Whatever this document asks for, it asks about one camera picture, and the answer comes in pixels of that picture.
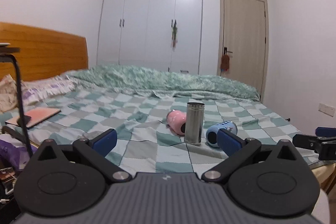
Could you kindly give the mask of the stainless steel cup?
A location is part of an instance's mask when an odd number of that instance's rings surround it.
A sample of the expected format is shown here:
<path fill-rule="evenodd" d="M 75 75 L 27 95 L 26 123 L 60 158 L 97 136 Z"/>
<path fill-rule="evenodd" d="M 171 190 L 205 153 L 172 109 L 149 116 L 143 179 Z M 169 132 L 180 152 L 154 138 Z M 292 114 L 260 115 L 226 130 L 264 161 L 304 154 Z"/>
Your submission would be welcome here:
<path fill-rule="evenodd" d="M 189 102 L 186 112 L 186 143 L 201 145 L 205 105 L 200 102 Z"/>

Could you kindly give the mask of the pink cup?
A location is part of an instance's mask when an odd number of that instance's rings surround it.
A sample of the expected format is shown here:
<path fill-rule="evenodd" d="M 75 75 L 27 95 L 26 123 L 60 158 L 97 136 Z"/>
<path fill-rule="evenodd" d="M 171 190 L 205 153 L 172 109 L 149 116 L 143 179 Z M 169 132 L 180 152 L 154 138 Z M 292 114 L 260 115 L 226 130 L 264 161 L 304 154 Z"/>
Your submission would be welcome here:
<path fill-rule="evenodd" d="M 185 135 L 186 113 L 180 110 L 171 110 L 166 117 L 168 126 L 179 136 Z"/>

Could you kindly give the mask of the pink laptop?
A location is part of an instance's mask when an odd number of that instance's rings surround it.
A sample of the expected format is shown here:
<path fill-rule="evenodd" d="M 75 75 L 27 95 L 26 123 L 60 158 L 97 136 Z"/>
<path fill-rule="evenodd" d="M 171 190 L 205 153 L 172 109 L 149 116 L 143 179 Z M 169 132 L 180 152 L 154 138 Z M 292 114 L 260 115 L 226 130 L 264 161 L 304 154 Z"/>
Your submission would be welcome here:
<path fill-rule="evenodd" d="M 23 119 L 21 119 L 20 116 L 13 117 L 5 121 L 5 124 L 22 127 L 22 124 L 24 123 L 26 128 L 29 129 L 60 112 L 61 110 L 56 108 L 36 107 L 25 112 Z"/>

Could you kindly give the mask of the checkered green bed sheet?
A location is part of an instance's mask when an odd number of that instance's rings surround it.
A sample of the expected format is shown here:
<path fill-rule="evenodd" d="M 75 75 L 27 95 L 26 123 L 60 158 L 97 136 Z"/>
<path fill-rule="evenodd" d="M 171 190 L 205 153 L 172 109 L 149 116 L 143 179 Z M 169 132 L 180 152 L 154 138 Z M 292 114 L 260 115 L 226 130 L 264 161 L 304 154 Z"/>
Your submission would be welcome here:
<path fill-rule="evenodd" d="M 36 144 L 45 139 L 70 144 L 82 137 L 92 139 L 113 128 L 118 141 L 107 159 L 127 172 L 202 174 L 223 161 L 226 154 L 205 141 L 199 146 L 187 144 L 171 131 L 167 114 L 171 110 L 186 111 L 189 102 L 205 105 L 204 130 L 223 121 L 233 121 L 240 138 L 255 138 L 263 144 L 291 139 L 298 133 L 293 125 L 257 101 L 228 97 L 213 100 L 194 94 L 143 97 L 104 89 L 78 89 L 41 102 L 42 107 L 54 107 L 60 113 L 28 133 Z"/>

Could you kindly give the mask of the purple floral pillow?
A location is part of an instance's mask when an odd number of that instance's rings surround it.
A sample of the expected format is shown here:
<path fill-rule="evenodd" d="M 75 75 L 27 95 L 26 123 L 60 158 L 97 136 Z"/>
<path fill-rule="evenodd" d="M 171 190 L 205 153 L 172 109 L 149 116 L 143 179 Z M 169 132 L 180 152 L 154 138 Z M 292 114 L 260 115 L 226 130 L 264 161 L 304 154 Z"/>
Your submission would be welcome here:
<path fill-rule="evenodd" d="M 33 105 L 48 98 L 64 95 L 76 88 L 76 84 L 67 76 L 56 76 L 44 80 L 22 82 L 23 104 Z"/>

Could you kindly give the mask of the beige crumpled cloth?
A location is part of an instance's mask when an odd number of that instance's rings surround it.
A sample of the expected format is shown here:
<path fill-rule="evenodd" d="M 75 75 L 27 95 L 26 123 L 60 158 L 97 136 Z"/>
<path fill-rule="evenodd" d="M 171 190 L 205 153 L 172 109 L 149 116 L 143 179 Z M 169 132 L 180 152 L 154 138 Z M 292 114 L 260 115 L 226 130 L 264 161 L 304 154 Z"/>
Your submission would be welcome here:
<path fill-rule="evenodd" d="M 5 75 L 0 82 L 0 112 L 13 110 L 17 106 L 17 83 L 11 75 Z"/>

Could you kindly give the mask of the green floral duvet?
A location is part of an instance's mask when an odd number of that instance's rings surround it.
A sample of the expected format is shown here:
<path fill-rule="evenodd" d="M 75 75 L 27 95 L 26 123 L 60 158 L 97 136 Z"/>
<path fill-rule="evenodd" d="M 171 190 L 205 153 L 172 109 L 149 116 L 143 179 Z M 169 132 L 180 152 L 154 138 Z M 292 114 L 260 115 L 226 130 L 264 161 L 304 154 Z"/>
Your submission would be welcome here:
<path fill-rule="evenodd" d="M 127 95 L 210 100 L 239 99 L 257 102 L 260 100 L 256 88 L 214 75 L 189 75 L 116 64 L 68 71 L 63 75 L 82 88 L 101 88 Z"/>

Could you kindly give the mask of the brown hanging pouch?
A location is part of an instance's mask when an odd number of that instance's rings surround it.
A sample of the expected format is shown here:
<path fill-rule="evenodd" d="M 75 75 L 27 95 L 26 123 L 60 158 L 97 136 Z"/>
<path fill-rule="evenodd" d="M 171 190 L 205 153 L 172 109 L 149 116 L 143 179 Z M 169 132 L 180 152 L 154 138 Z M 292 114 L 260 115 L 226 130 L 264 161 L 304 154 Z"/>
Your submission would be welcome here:
<path fill-rule="evenodd" d="M 222 55 L 220 70 L 222 72 L 228 71 L 230 69 L 230 57 L 227 54 Z"/>

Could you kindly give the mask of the wooden headboard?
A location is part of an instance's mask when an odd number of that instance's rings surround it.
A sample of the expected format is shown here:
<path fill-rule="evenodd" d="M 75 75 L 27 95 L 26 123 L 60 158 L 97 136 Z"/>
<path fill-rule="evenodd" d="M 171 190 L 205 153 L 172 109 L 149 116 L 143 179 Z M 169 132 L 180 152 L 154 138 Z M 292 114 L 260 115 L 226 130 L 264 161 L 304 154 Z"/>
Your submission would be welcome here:
<path fill-rule="evenodd" d="M 88 69 L 87 42 L 81 36 L 2 22 L 1 42 L 20 49 L 13 55 L 23 81 L 48 79 L 66 71 Z"/>

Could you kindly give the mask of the beige wooden door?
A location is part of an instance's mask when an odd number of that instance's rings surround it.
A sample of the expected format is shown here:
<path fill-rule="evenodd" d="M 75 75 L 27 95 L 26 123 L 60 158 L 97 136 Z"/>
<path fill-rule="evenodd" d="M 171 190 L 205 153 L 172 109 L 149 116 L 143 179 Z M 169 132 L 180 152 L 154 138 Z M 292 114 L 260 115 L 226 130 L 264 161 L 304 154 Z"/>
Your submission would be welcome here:
<path fill-rule="evenodd" d="M 263 98 L 269 51 L 267 0 L 220 0 L 217 75 L 255 87 Z M 222 72 L 221 57 L 230 57 Z"/>

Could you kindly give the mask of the green hanging ornament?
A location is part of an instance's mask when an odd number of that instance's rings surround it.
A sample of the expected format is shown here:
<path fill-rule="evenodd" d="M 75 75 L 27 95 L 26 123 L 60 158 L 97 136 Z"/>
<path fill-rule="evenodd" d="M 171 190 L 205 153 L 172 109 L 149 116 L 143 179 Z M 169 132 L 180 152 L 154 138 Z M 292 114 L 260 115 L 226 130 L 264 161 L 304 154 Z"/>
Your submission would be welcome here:
<path fill-rule="evenodd" d="M 171 43 L 172 43 L 173 50 L 175 50 L 176 43 L 177 43 L 177 32 L 178 32 L 177 21 L 176 20 L 173 21 L 171 29 L 172 29 Z"/>

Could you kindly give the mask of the white wardrobe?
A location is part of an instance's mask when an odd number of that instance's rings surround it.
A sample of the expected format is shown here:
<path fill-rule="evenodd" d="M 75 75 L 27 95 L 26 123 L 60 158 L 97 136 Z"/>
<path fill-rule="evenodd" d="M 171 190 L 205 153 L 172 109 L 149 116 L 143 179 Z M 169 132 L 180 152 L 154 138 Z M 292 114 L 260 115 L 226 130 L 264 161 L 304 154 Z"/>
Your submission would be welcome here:
<path fill-rule="evenodd" d="M 198 74 L 202 8 L 203 0 L 103 0 L 97 63 Z"/>

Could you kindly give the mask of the white wall socket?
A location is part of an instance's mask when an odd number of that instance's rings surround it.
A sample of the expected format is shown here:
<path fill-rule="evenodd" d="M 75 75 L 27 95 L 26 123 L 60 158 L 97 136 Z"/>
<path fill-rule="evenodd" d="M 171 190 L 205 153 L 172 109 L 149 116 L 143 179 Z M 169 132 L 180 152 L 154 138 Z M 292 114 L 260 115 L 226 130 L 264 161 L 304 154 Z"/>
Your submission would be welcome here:
<path fill-rule="evenodd" d="M 326 114 L 330 117 L 333 117 L 335 114 L 335 108 L 333 106 L 329 106 L 323 103 L 320 103 L 318 106 L 318 111 Z"/>

